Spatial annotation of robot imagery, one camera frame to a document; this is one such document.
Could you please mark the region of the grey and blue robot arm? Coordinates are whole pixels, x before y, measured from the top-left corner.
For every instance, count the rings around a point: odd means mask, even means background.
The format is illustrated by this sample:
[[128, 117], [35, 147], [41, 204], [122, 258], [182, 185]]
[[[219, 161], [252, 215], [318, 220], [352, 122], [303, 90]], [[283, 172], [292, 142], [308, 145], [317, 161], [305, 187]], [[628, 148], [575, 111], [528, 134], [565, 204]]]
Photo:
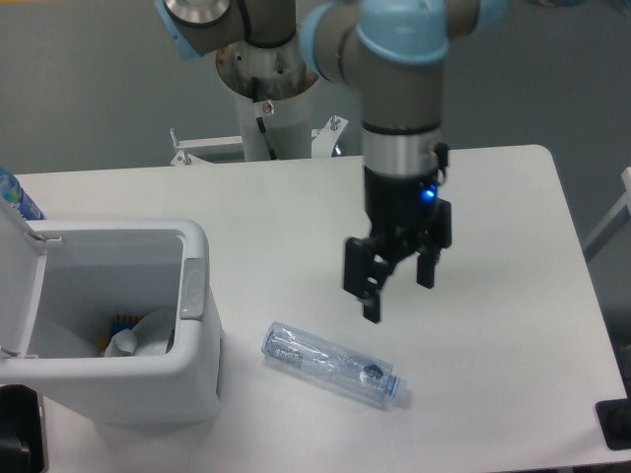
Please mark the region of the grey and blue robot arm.
[[158, 15], [186, 59], [215, 55], [218, 75], [243, 108], [250, 161], [306, 158], [311, 131], [296, 111], [318, 80], [361, 100], [363, 238], [345, 243], [343, 287], [372, 322], [397, 264], [417, 259], [416, 281], [435, 283], [452, 243], [452, 206], [439, 195], [449, 146], [442, 140], [444, 61], [453, 39], [478, 32], [503, 1], [329, 1], [297, 17], [293, 1], [159, 1]]

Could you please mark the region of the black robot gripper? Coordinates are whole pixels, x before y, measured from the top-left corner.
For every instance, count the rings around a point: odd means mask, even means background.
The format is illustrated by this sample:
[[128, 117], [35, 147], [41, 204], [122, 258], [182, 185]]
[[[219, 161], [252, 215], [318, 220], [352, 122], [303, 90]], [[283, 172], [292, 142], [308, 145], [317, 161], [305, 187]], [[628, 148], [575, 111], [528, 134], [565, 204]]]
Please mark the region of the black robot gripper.
[[418, 251], [416, 282], [432, 289], [443, 249], [453, 241], [452, 204], [438, 197], [439, 172], [392, 176], [364, 168], [370, 236], [349, 237], [343, 289], [363, 305], [363, 317], [382, 321], [381, 292], [393, 266]]

